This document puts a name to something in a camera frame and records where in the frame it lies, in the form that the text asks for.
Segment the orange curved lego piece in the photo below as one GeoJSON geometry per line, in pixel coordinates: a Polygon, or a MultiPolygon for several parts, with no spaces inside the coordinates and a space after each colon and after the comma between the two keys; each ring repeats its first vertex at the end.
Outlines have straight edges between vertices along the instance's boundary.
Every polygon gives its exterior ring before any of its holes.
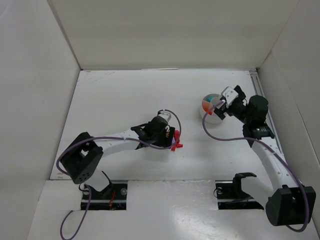
{"type": "Polygon", "coordinates": [[[210,102],[207,102],[207,101],[203,101],[202,102],[202,109],[208,113],[209,115],[212,115],[213,111],[209,111],[210,108],[212,108],[213,105],[210,103],[210,102]]]}

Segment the large teal lego brick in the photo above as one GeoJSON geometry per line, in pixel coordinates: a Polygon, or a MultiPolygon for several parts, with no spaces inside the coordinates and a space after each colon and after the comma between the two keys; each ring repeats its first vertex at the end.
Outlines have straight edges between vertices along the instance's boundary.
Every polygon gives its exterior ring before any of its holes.
{"type": "Polygon", "coordinates": [[[220,95],[219,94],[211,94],[208,96],[207,101],[215,104],[220,100],[220,95]]]}

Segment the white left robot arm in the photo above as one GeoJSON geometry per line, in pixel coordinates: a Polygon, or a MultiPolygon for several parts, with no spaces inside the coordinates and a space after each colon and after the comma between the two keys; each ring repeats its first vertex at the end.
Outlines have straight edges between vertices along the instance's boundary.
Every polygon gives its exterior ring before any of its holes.
{"type": "Polygon", "coordinates": [[[175,128],[169,125],[171,113],[159,112],[151,121],[133,126],[111,136],[93,137],[83,132],[58,158],[57,163],[64,168],[74,184],[84,184],[98,193],[109,192],[112,182],[98,170],[102,158],[123,151],[142,148],[166,149],[173,143],[175,128]]]}

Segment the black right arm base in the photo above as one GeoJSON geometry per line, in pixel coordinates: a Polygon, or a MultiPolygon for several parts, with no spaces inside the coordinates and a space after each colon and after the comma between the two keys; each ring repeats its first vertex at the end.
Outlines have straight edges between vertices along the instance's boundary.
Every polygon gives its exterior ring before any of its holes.
{"type": "Polygon", "coordinates": [[[242,179],[257,176],[251,172],[236,173],[232,180],[216,180],[214,197],[218,210],[264,210],[252,196],[242,190],[242,179]]]}

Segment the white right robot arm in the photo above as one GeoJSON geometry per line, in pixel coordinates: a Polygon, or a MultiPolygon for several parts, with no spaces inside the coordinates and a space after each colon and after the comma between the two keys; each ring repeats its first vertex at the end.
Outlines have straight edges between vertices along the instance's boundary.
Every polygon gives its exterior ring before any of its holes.
{"type": "Polygon", "coordinates": [[[219,183],[221,199],[242,200],[251,197],[259,203],[273,226],[301,225],[305,230],[311,220],[316,192],[305,186],[293,173],[281,155],[275,135],[267,124],[268,100],[253,95],[245,102],[246,95],[240,86],[226,87],[220,97],[220,104],[214,113],[224,119],[226,116],[242,122],[243,139],[260,159],[271,187],[263,184],[252,172],[237,173],[232,182],[219,183]]]}

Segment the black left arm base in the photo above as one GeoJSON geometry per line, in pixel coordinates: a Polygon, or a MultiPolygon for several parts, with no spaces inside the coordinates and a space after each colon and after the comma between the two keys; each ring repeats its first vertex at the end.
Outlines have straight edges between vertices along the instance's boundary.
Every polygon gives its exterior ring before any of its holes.
{"type": "Polygon", "coordinates": [[[82,173],[76,178],[82,192],[82,210],[122,211],[127,209],[128,182],[110,180],[104,171],[82,173]]]}

